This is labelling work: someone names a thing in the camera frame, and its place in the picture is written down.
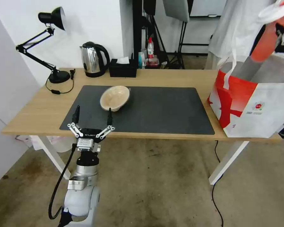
stainless steel kettle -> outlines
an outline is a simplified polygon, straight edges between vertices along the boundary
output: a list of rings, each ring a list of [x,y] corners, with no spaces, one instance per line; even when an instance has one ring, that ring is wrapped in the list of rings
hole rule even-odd
[[[107,50],[93,42],[84,43],[80,46],[83,67],[85,74],[88,77],[99,77],[102,76],[108,69],[110,58]],[[106,65],[104,65],[103,58],[100,52],[103,52],[106,58]]]

power cord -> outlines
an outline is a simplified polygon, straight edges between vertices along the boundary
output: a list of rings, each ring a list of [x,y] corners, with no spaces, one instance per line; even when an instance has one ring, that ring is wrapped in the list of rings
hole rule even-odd
[[[60,182],[61,182],[61,180],[62,180],[62,178],[63,178],[63,175],[64,175],[65,171],[67,170],[67,167],[68,167],[68,165],[69,165],[69,163],[70,163],[70,161],[71,161],[71,159],[72,159],[72,157],[73,157],[73,154],[74,154],[74,152],[75,152],[76,147],[77,147],[77,144],[76,144],[76,143],[73,143],[72,152],[70,153],[70,156],[69,156],[69,158],[68,158],[68,160],[67,160],[67,163],[65,164],[65,167],[64,167],[64,169],[63,169],[63,171],[62,171],[62,173],[61,173],[61,175],[60,175],[60,177],[59,177],[59,179],[58,179],[58,181],[57,181],[57,184],[56,184],[56,186],[55,186],[55,188],[54,188],[53,194],[51,195],[50,204],[49,204],[49,206],[48,206],[48,217],[49,217],[51,220],[55,219],[55,218],[59,215],[60,211],[63,209],[63,206],[59,207],[57,213],[56,213],[54,216],[52,216],[51,210],[52,210],[52,207],[53,207],[53,202],[54,202],[54,198],[55,198],[57,189],[58,189],[59,184],[60,184]]]
[[[219,163],[220,163],[220,159],[219,159],[219,157],[218,157],[218,155],[217,155],[217,151],[216,151],[216,148],[217,148],[217,146],[218,146],[218,142],[219,142],[219,141],[217,140],[217,143],[216,143],[216,146],[215,146],[215,154],[216,154],[216,157],[217,157],[217,159],[218,159],[218,161],[219,161]],[[216,186],[216,184],[218,183],[218,181],[219,181],[222,177],[223,177],[223,174],[222,174],[222,176],[217,180],[217,182],[214,184],[214,186],[212,187],[211,199],[212,199],[212,201],[213,201],[213,203],[214,203],[214,205],[215,205],[215,208],[217,209],[217,211],[218,211],[218,213],[219,213],[219,215],[220,215],[220,217],[221,217],[221,221],[222,221],[221,226],[223,227],[223,226],[224,226],[224,220],[223,220],[222,214],[221,214],[221,212],[219,211],[219,209],[218,209],[218,207],[217,207],[217,205],[216,205],[216,203],[215,203],[215,200],[214,200],[214,189],[215,189],[215,186]]]
[[[67,91],[67,92],[60,92],[59,90],[49,89],[49,88],[47,87],[47,82],[48,82],[48,80],[49,80],[50,77],[47,78],[46,83],[45,83],[45,87],[46,87],[50,92],[52,92],[52,93],[55,94],[55,95],[69,93],[69,92],[71,92],[72,89],[74,88],[74,74],[75,74],[75,72],[76,72],[76,69],[70,70],[70,79],[73,81],[73,86],[72,86],[72,88],[71,88],[69,91]]]

bowl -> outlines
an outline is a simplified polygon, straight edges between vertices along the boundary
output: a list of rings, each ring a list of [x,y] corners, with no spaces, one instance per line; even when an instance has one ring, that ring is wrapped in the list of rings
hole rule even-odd
[[[125,86],[114,86],[107,89],[100,98],[104,110],[118,111],[129,99],[129,89]]]

table leg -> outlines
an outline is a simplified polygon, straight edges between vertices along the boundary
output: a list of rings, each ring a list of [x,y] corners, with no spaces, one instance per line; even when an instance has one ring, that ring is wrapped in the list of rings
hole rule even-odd
[[[53,164],[56,166],[56,168],[62,172],[65,164],[58,155],[55,147],[51,144],[51,142],[48,140],[46,136],[31,136],[36,141],[38,141],[39,145],[42,147],[42,149],[45,151],[47,156],[50,158],[50,160],[53,162]],[[64,178],[66,180],[70,179],[70,171],[67,169],[64,173]]]
[[[216,167],[212,175],[209,177],[209,182],[214,185],[222,174],[227,170],[231,163],[237,158],[241,151],[246,147],[249,141],[237,141],[230,148],[228,153],[224,156],[222,161]]]

tissue box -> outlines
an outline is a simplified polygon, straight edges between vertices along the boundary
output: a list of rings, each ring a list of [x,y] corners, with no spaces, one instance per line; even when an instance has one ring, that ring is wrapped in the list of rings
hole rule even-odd
[[[136,77],[137,68],[133,59],[129,60],[129,64],[118,64],[117,59],[112,59],[109,64],[110,77]]]

